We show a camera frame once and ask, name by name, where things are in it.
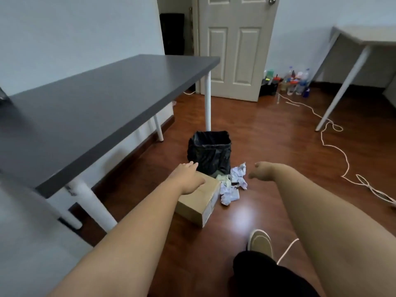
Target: cardboard box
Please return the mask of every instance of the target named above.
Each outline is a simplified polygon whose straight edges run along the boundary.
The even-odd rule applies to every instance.
[[[200,227],[204,227],[219,198],[220,181],[196,172],[206,180],[194,193],[180,196],[175,212]]]

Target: person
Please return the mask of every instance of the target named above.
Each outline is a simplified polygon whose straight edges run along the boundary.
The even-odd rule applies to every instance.
[[[50,293],[50,296],[147,296],[177,200],[205,180],[192,162],[179,165]],[[394,296],[396,238],[364,212],[295,169],[258,162],[250,179],[274,181],[328,297]],[[269,236],[252,233],[234,259],[241,295],[318,296],[272,259]]]

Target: shoe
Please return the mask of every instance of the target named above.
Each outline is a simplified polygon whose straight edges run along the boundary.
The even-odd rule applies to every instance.
[[[272,258],[272,246],[270,236],[264,230],[255,229],[250,233],[247,243],[248,251],[258,251]]]

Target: crumpled paper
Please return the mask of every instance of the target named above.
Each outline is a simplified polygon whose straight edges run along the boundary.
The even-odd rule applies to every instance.
[[[216,177],[216,179],[221,182],[221,204],[224,205],[230,205],[231,201],[239,200],[239,186],[244,190],[248,187],[248,184],[243,179],[243,176],[246,174],[245,163],[241,164],[239,167],[232,168],[230,173],[230,175],[218,175]]]

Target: floor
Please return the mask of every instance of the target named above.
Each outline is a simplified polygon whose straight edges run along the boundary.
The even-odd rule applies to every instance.
[[[293,96],[323,114],[334,95],[313,89],[308,99]],[[114,184],[105,206],[121,220],[148,195],[178,163],[186,162],[188,139],[205,129],[204,97],[182,95],[174,107],[176,121],[164,134],[165,141],[152,145]],[[344,127],[328,130],[324,140],[343,149],[351,169],[391,197],[396,196],[396,109],[380,96],[343,98],[331,118]],[[258,103],[212,98],[212,130],[227,130],[232,140],[231,166],[256,161],[288,164],[308,178],[353,203],[396,235],[396,211],[371,192],[340,178],[346,169],[343,155],[323,147],[314,129],[319,118],[305,107],[274,97]],[[205,228],[199,229],[175,214],[150,289],[150,296],[235,296],[232,259],[245,249],[252,229],[266,230],[279,258],[296,238],[274,183],[248,180],[248,189],[229,207],[216,204]],[[91,218],[79,232],[95,245],[104,232]],[[324,296],[314,269],[296,243],[282,265],[305,277]]]

